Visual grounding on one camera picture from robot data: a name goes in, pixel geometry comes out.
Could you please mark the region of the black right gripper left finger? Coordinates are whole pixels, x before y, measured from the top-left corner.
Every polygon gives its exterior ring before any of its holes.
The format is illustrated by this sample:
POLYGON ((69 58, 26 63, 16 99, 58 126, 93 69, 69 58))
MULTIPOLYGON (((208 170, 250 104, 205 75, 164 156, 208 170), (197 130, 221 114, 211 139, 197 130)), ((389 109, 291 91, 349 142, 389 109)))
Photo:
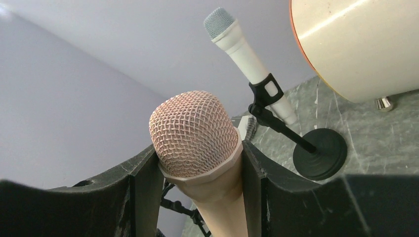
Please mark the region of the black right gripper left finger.
POLYGON ((3 237, 154 237, 164 178, 154 147, 72 187, 0 182, 3 237))

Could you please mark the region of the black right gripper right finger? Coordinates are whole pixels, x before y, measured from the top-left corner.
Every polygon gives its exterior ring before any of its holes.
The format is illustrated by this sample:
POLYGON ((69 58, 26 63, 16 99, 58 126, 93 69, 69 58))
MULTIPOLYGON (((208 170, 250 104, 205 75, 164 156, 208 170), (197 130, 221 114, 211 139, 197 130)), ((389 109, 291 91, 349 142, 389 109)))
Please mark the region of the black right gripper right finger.
POLYGON ((251 237, 416 237, 416 175, 342 175, 318 184, 243 143, 243 194, 251 237))

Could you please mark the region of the black round-base mic stand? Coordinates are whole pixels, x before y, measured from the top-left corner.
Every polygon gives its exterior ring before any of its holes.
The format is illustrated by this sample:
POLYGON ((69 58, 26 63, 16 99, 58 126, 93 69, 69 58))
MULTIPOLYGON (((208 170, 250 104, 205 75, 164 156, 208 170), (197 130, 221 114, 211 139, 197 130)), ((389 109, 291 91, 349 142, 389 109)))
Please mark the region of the black round-base mic stand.
POLYGON ((343 167, 347 157, 347 144, 339 133, 329 128, 318 128, 300 136, 266 108, 285 99, 272 74, 268 74, 260 83, 249 83, 249 87, 254 100, 248 111, 256 117, 260 125, 270 127, 296 143, 293 163, 301 176, 313 181, 325 180, 343 167))
POLYGON ((189 216, 191 218, 191 220, 193 221, 193 223, 195 225, 197 225, 199 227, 199 229, 201 230, 202 234, 205 237, 210 237, 211 236, 211 231, 208 230, 206 231, 204 228, 205 222, 203 217, 201 216, 200 212, 198 211, 197 208, 190 210, 188 208, 186 208, 185 206, 182 205, 182 203, 180 201, 172 201, 169 199, 166 199, 166 195, 167 193, 174 187, 175 185, 168 182, 166 179, 164 181, 164 186, 163 186, 163 192, 161 195, 161 202, 160 202, 160 206, 169 210, 172 210, 174 212, 180 213, 180 214, 185 214, 187 216, 189 216))

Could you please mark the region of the white microphone silver grille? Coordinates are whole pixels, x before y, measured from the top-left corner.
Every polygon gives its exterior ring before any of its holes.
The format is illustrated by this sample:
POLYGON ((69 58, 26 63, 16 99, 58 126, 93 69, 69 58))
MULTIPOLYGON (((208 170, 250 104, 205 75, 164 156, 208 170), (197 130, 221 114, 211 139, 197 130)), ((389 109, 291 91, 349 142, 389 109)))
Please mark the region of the white microphone silver grille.
POLYGON ((285 124, 293 124, 297 116, 278 82, 248 44, 239 21, 224 8, 215 9, 204 20, 211 41, 226 52, 254 88, 267 96, 267 105, 285 124))

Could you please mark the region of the peach microphone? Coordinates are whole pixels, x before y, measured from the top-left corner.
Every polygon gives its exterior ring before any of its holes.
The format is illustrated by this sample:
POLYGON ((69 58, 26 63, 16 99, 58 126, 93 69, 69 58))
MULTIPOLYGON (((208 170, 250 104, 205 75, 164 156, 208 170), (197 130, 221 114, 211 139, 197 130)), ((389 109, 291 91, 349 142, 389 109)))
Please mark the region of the peach microphone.
POLYGON ((149 132, 162 174, 192 200, 212 236, 246 237, 243 143, 220 100, 206 91, 176 95, 152 112, 149 132))

